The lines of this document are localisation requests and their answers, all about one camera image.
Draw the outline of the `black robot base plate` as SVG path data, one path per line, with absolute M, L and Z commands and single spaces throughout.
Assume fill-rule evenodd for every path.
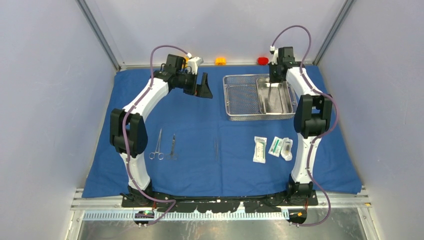
M 135 189 L 129 193 L 121 193 L 124 208 L 153 208 L 160 213 L 165 212 L 171 206 L 170 200 L 175 201 L 171 208 L 171 213 L 193 213 L 198 211 L 206 213 L 234 213 L 237 210 L 244 209 L 246 213 L 276 213 L 280 212 L 282 207 L 294 207 L 305 210 L 310 206 L 317 206 L 318 200 L 316 191 L 312 191 L 309 198 L 292 195 L 287 196 L 285 191 L 266 195 L 256 196 L 231 196 L 231 197 L 194 197 L 194 196 L 175 196 L 162 192 L 151 192 L 152 197 L 162 202 L 155 202 L 148 199 Z

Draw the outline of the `clear syringe packet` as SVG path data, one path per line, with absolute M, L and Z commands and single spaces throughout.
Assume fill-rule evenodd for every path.
M 285 137 L 282 139 L 282 148 L 280 155 L 285 161 L 291 161 L 293 158 L 292 155 L 292 146 L 293 146 L 293 140 Z

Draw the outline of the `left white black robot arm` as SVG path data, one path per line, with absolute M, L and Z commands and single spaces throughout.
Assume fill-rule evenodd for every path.
M 199 98 L 213 98 L 208 85 L 208 75 L 203 73 L 197 83 L 199 66 L 204 60 L 199 56 L 169 54 L 159 70 L 151 70 L 146 86 L 124 108 L 115 108 L 110 114 L 110 144 L 120 154 L 128 176 L 128 186 L 136 189 L 134 200 L 141 207 L 148 207 L 155 198 L 147 190 L 151 178 L 147 173 L 145 149 L 148 133 L 145 121 L 156 105 L 171 90 L 179 88 L 183 93 Z

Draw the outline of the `green white sterile packet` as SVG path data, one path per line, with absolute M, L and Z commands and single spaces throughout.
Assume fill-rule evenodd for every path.
M 270 155 L 275 156 L 275 157 L 278 158 L 281 155 L 281 150 L 282 150 L 282 147 L 283 147 L 283 143 L 284 143 L 284 141 L 283 141 L 282 138 L 279 138 L 279 137 L 275 136 L 274 139 L 273 139 L 273 141 L 272 141 L 272 143 L 271 143 L 271 146 L 270 146 L 270 148 L 268 150 L 268 153 Z

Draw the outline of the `metal mesh instrument basket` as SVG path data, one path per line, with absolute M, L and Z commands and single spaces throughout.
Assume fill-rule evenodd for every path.
M 296 101 L 295 112 L 288 115 L 262 114 L 259 110 L 256 81 L 269 78 L 268 74 L 237 74 L 223 77 L 225 112 L 230 121 L 288 120 L 295 116 L 298 101 L 290 85 L 292 99 Z

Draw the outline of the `stainless steel tray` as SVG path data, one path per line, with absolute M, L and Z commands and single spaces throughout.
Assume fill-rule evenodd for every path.
M 289 115 L 294 114 L 294 105 L 297 103 L 292 98 L 290 85 L 286 82 L 272 83 L 270 102 L 267 102 L 269 77 L 256 80 L 259 111 L 265 115 Z

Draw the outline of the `steel surgical scissors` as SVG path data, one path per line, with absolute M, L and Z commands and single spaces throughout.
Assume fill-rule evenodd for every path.
M 176 160 L 178 158 L 178 154 L 175 151 L 175 145 L 176 145 L 176 134 L 174 133 L 172 136 L 172 144 L 171 144 L 170 153 L 166 156 L 167 160 Z

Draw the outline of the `steel surgical forceps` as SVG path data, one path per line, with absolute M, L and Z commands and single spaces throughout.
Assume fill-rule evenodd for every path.
M 153 160 L 155 158 L 157 158 L 158 160 L 163 160 L 164 159 L 164 153 L 161 152 L 161 140 L 162 140 L 162 131 L 163 129 L 161 128 L 159 130 L 159 134 L 158 134 L 158 138 L 157 138 L 157 143 L 156 143 L 156 147 L 155 150 L 152 151 L 149 154 L 149 159 Z

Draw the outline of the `thin steel tweezers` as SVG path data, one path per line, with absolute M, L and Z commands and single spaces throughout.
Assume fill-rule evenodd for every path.
M 214 154 L 215 154 L 215 160 L 218 162 L 220 160 L 220 146 L 219 146 L 219 138 L 214 138 Z

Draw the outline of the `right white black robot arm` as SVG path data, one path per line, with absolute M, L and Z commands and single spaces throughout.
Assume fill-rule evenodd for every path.
M 285 199 L 299 205 L 313 194 L 313 169 L 321 137 L 330 128 L 332 101 L 319 91 L 308 76 L 306 68 L 297 63 L 292 47 L 270 46 L 272 60 L 269 80 L 272 84 L 287 82 L 298 96 L 294 114 L 294 130 L 298 136 L 293 170 L 285 190 Z

